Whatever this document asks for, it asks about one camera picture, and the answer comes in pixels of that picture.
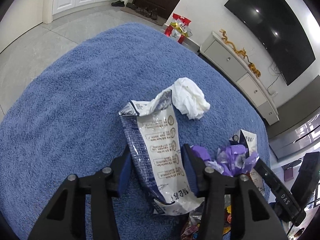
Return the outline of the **purple wrapper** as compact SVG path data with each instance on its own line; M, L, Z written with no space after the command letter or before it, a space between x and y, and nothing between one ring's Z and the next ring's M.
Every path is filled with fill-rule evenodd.
M251 172L259 160L259 154L255 151L247 156L249 150L241 144L219 148L214 160L211 159L205 147L194 145L191 147L191 152L204 162L205 167L210 167L229 177Z

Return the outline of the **white blue snack bag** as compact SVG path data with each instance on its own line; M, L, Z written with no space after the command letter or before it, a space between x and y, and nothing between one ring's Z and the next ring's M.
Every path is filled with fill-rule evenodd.
M182 163L171 90L152 101L130 101L119 112L133 164L154 213L185 215L201 205Z

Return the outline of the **white tissue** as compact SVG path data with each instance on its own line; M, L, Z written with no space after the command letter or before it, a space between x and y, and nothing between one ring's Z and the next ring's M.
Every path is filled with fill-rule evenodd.
M187 77L177 79L170 86L172 103L189 120L199 120L210 109L203 91Z

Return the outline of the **red orange snack bag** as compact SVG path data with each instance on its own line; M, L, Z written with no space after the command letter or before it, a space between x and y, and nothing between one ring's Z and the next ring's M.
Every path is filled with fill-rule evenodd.
M226 235L231 230L232 208L231 208L231 196L225 195L224 203L224 226L222 235ZM189 213L188 221L181 231L181 239L197 239L202 213L204 209L204 202Z

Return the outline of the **white blue wrapper piece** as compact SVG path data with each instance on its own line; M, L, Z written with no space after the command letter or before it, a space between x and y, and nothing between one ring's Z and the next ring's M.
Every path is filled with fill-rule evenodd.
M265 187L261 175L254 169L257 161L259 160L257 135L243 129L238 130L230 139L231 145L243 145L247 148L245 157L245 170L253 181L254 185L258 188L259 192L264 196Z

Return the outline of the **blue shaggy rug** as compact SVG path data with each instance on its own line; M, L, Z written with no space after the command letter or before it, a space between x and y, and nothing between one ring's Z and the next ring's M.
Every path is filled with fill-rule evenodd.
M121 155L127 140L119 111L150 101L187 77L210 109L200 120L176 113L180 143L211 155L238 130L257 135L268 163L266 127L247 99L199 56L139 23L112 28L78 45L24 90L1 122L1 212L27 239L60 184L89 176Z

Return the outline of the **golden dragon ornament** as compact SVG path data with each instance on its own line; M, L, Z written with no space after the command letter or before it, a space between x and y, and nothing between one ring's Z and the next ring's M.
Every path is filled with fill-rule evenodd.
M237 50L235 44L231 42L226 34L226 31L223 29L220 29L219 32L222 34L221 40L223 40L224 44L230 46L232 50L238 55L239 57L242 57L243 59L246 59L248 62L248 67L251 70L251 72L257 77L261 77L261 72L256 68L255 64L249 60L249 57L247 55L247 52L244 48Z

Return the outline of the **white grey TV cabinet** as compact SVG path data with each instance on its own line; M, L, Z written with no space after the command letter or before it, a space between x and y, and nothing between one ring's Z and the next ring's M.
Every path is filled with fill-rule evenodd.
M238 87L269 125L279 121L277 108L267 89L222 38L212 32L200 46L200 54Z

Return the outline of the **red white gift bag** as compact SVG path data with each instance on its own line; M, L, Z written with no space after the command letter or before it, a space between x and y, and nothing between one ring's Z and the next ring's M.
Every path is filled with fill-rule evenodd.
M191 20L173 13L170 25L165 29L164 35L182 44L186 38L192 36L189 24Z

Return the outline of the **brown door mat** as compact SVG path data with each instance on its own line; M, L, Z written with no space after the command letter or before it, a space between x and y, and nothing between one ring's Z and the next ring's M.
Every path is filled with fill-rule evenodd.
M152 22L152 23L154 23L156 25L159 25L159 26L163 26L167 21L166 19L164 19L164 18L162 18L160 16L158 16L156 20L153 20L150 17L143 16L143 15L137 13L136 11L134 11L134 10L128 8L128 7L122 7L120 10L123 11L123 12L127 12L130 15L135 15L137 17L140 17L140 18L142 18L144 20L147 20L147 21Z

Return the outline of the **black shoe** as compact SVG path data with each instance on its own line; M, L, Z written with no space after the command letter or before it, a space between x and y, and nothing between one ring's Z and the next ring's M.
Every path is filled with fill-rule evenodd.
M125 7L125 3L122 0L118 0L116 2L111 3L112 7Z

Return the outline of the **shoes on door mat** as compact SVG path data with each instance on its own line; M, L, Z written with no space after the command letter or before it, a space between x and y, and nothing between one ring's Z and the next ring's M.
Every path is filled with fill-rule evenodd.
M133 3L127 3L126 7L130 8L130 9L134 10L135 12L137 12L138 14L143 15L147 18L152 19L152 20L158 19L157 9L149 9L148 7L141 8L141 7L134 5Z

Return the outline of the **wall mounted black television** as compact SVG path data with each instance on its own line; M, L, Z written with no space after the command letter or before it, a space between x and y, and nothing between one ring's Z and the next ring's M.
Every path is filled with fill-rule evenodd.
M315 61L309 39L285 0L228 0L225 7L264 45L287 85Z

